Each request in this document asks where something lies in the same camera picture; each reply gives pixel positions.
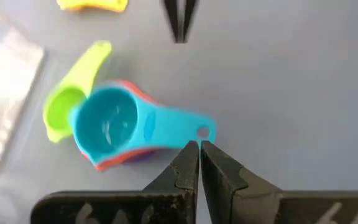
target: gray table surface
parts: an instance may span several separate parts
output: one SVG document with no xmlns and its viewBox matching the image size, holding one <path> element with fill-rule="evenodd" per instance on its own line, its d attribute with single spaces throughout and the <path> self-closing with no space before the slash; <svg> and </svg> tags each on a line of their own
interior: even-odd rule
<svg viewBox="0 0 358 224">
<path fill-rule="evenodd" d="M 1 167 L 0 223 L 27 223 L 58 190 L 142 189 L 175 157 L 98 172 L 72 139 L 48 141 L 43 100 L 97 39 L 114 45 L 100 80 L 127 78 L 210 114 L 217 146 L 256 174 L 283 189 L 358 189 L 358 1 L 201 0 L 187 44 L 173 43 L 159 0 L 130 0 L 123 14 L 53 0 L 0 0 L 0 10 L 48 54 Z M 197 219 L 210 223 L 202 188 Z"/>
</svg>

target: green measuring cup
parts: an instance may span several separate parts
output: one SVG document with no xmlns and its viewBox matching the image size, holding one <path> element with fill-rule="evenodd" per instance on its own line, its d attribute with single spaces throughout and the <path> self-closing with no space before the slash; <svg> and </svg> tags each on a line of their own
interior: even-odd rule
<svg viewBox="0 0 358 224">
<path fill-rule="evenodd" d="M 89 96 L 93 80 L 110 53 L 110 42 L 96 41 L 48 95 L 43 117 L 51 142 L 59 142 L 73 134 L 69 124 L 70 112 Z"/>
</svg>

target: blue measuring cup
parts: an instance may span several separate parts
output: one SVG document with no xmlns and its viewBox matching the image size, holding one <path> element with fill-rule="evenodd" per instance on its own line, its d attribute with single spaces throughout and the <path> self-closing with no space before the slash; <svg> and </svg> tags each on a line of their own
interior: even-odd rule
<svg viewBox="0 0 358 224">
<path fill-rule="evenodd" d="M 212 119 L 158 104 L 127 81 L 96 90 L 70 119 L 78 148 L 94 166 L 121 163 L 145 149 L 181 149 L 188 141 L 216 137 Z"/>
</svg>

